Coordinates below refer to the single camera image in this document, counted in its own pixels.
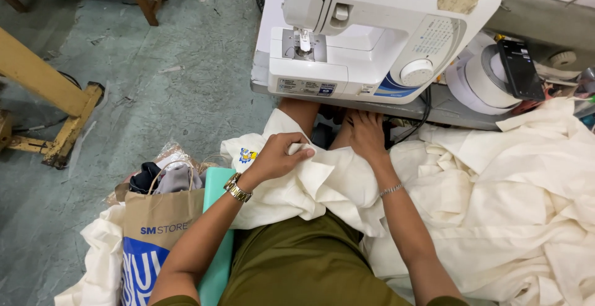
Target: yellow metal frame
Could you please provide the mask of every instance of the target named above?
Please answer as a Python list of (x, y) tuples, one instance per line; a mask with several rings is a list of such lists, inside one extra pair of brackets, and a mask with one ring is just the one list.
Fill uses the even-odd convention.
[(2, 28), (0, 44), (0, 74), (20, 83), (68, 114), (68, 119), (53, 141), (11, 136), (6, 148), (40, 153), (44, 155), (42, 164), (64, 168), (68, 153), (103, 95), (104, 87), (98, 82), (89, 82), (86, 89), (79, 90)]

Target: sm store bag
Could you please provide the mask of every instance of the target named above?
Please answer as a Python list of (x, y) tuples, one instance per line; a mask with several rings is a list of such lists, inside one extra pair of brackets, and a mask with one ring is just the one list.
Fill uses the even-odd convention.
[(205, 190), (141, 195), (128, 189), (128, 183), (115, 188), (118, 201), (126, 203), (121, 304), (145, 306), (165, 258), (175, 242), (201, 216)]

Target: gray floor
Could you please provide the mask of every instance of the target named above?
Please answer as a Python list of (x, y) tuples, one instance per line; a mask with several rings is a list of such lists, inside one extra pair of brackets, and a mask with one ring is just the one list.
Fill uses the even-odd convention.
[[(255, 0), (169, 0), (159, 27), (122, 0), (27, 3), (32, 12), (17, 14), (0, 2), (0, 27), (56, 69), (109, 92), (70, 180), (68, 169), (41, 165), (40, 155), (0, 152), (3, 306), (53, 304), (80, 279), (87, 245), (79, 231), (106, 209), (113, 186), (168, 141), (202, 159), (224, 139), (262, 131), (276, 103), (249, 89)], [(177, 65), (184, 69), (158, 73)], [(24, 126), (61, 115), (10, 83), (0, 107)], [(56, 130), (29, 135), (50, 139)]]

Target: embroidered patch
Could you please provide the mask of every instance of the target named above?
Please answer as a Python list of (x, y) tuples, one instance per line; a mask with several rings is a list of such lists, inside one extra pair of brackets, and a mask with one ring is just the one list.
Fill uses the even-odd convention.
[(242, 148), (242, 150), (240, 151), (240, 162), (248, 163), (251, 160), (255, 159), (257, 156), (258, 156), (257, 152), (250, 151), (246, 148)]

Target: hand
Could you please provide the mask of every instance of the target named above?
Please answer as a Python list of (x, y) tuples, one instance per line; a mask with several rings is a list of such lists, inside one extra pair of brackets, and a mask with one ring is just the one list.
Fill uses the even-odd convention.
[(245, 192), (252, 192), (263, 181), (282, 177), (298, 163), (314, 156), (314, 149), (304, 149), (289, 155), (287, 150), (292, 143), (308, 143), (308, 139), (301, 133), (269, 136), (262, 151), (238, 180), (238, 187)]
[(384, 149), (384, 132), (380, 113), (353, 111), (347, 116), (347, 122), (353, 126), (351, 148), (374, 168), (385, 162), (389, 153)]

